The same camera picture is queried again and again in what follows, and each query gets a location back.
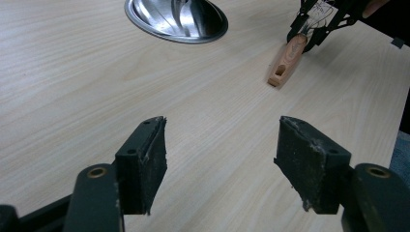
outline table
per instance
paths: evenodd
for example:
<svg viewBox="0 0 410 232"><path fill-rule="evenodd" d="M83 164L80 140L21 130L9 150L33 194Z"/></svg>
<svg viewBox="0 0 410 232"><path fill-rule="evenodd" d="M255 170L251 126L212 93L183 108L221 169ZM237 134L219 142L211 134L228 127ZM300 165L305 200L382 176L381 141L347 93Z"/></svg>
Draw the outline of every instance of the table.
<svg viewBox="0 0 410 232"><path fill-rule="evenodd" d="M409 48L358 22L276 89L268 73L299 1L213 3L229 30L193 45L137 29L120 0L3 0L0 202L24 216L70 194L80 170L111 163L140 122L163 115L168 170L152 215L127 216L127 231L341 231L340 214L304 212L273 164L278 119L311 123L352 166L388 166Z"/></svg>

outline blue carpet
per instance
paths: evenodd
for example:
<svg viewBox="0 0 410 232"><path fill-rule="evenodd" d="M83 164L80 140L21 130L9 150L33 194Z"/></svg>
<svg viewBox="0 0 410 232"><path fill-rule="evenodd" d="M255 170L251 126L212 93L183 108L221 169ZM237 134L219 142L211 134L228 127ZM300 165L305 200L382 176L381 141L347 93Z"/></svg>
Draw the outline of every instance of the blue carpet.
<svg viewBox="0 0 410 232"><path fill-rule="evenodd" d="M410 188L410 134L398 132L390 169L397 173Z"/></svg>

